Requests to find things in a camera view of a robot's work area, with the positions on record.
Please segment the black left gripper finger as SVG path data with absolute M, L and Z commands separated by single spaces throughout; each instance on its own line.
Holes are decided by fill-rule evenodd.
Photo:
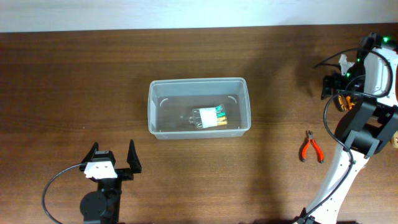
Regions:
M 130 170 L 133 174 L 139 174 L 142 172 L 142 166 L 137 156 L 134 141 L 132 139 L 129 142 L 129 149 L 126 161 L 129 164 Z
M 97 142 L 94 142 L 93 146 L 91 147 L 90 151 L 87 153 L 87 155 L 84 157 L 82 160 L 82 164 L 87 164 L 88 162 L 91 162 L 92 159 L 94 158 L 95 153 L 98 151 L 99 145 Z

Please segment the orange black pliers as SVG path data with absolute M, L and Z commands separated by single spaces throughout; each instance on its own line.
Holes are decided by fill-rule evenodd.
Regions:
M 335 104 L 340 112 L 349 111 L 355 105 L 354 98 L 350 95 L 338 95 Z

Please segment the clear screwdriver set case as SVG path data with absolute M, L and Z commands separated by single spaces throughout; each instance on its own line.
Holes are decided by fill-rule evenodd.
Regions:
M 224 105 L 209 108 L 195 108 L 188 119 L 195 129 L 214 128 L 227 125 L 228 119 Z

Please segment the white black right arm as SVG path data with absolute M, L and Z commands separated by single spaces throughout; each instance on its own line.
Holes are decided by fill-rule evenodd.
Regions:
M 338 69 L 323 78 L 323 124 L 335 154 L 316 197 L 294 223 L 336 223 L 356 176 L 397 134 L 397 41 L 370 33 L 356 52 L 337 53 Z

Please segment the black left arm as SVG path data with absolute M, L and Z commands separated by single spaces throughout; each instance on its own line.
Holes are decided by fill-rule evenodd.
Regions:
M 128 168 L 116 169 L 112 151 L 100 151 L 95 142 L 84 157 L 79 170 L 87 179 L 97 183 L 95 191 L 87 193 L 80 202 L 84 223 L 118 223 L 122 183 L 132 181 L 134 174 L 142 172 L 134 141 L 130 140 L 127 152 Z

